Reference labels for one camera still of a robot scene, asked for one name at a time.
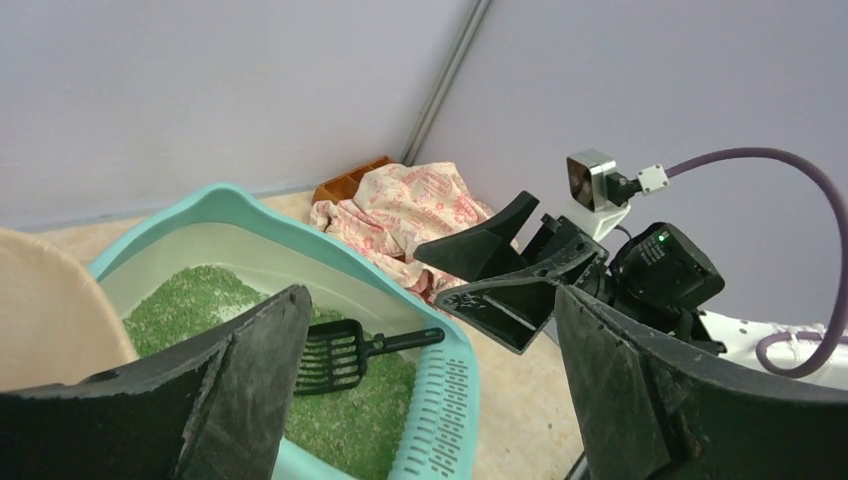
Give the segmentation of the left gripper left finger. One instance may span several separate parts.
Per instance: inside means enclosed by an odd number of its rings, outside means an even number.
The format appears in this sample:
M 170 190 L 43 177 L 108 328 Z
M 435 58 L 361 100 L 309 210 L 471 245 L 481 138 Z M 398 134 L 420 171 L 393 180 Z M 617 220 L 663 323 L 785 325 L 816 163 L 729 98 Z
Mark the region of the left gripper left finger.
M 3 393 L 2 477 L 270 478 L 311 314 L 292 285 L 80 383 Z

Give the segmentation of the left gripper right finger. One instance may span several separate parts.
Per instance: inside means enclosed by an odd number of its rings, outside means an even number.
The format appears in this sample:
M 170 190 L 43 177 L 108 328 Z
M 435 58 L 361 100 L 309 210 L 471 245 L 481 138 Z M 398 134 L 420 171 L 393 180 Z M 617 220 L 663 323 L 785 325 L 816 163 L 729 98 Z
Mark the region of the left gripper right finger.
M 594 479 L 843 479 L 847 394 L 679 341 L 578 288 L 555 319 Z

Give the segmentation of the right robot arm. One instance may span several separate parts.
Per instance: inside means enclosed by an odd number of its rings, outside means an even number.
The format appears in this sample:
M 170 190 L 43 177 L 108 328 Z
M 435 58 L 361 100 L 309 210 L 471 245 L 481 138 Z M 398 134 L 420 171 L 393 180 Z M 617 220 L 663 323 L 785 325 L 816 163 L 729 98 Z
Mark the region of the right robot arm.
M 676 226 L 654 223 L 616 253 L 602 246 L 624 217 L 620 209 L 603 212 L 589 227 L 544 215 L 517 250 L 513 239 L 537 204 L 521 193 L 483 223 L 416 248 L 418 261 L 460 280 L 437 295 L 439 309 L 522 354 L 554 318 L 556 289 L 574 286 L 656 331 L 763 372 L 798 368 L 833 338 L 833 351 L 805 381 L 846 386 L 845 325 L 794 327 L 707 312 L 705 303 L 724 289 L 724 279 Z

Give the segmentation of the black litter scoop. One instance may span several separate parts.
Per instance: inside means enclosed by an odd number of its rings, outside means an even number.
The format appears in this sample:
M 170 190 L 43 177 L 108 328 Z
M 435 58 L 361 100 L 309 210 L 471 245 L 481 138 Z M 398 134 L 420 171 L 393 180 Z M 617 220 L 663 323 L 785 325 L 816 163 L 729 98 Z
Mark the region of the black litter scoop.
M 342 319 L 308 329 L 294 387 L 296 396 L 324 395 L 357 387 L 376 356 L 438 344 L 445 332 L 438 327 L 368 339 L 361 323 Z

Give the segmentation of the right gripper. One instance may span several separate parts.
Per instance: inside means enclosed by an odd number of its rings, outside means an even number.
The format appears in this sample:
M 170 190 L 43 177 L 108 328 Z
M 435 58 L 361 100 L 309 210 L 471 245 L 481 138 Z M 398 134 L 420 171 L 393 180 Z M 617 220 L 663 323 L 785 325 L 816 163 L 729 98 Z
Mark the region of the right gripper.
M 609 258 L 572 221 L 550 214 L 542 216 L 520 254 L 512 241 L 538 204 L 522 191 L 488 220 L 413 253 L 415 260 L 471 282 L 439 293 L 436 306 L 517 355 L 551 320 L 557 290 L 597 282 Z

